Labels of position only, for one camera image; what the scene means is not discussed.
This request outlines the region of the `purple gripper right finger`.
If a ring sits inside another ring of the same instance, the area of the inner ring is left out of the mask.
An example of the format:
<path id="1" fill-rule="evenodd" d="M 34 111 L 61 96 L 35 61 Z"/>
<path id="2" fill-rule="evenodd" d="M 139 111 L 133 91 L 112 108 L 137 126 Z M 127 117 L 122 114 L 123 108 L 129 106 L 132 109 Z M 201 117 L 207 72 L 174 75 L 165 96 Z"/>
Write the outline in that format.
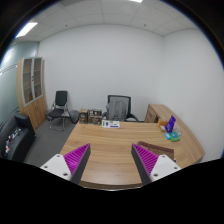
<path id="1" fill-rule="evenodd" d="M 180 167 L 167 155 L 156 155 L 136 144 L 132 145 L 131 154 L 143 185 L 180 170 Z"/>

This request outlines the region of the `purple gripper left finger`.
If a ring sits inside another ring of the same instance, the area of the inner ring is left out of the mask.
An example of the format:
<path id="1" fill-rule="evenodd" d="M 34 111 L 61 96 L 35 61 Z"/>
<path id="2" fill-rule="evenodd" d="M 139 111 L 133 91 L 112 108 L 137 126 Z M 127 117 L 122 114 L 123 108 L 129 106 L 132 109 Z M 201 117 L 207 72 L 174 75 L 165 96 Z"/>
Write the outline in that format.
<path id="1" fill-rule="evenodd" d="M 90 153 L 90 145 L 86 144 L 65 155 L 54 155 L 41 169 L 79 185 Z"/>

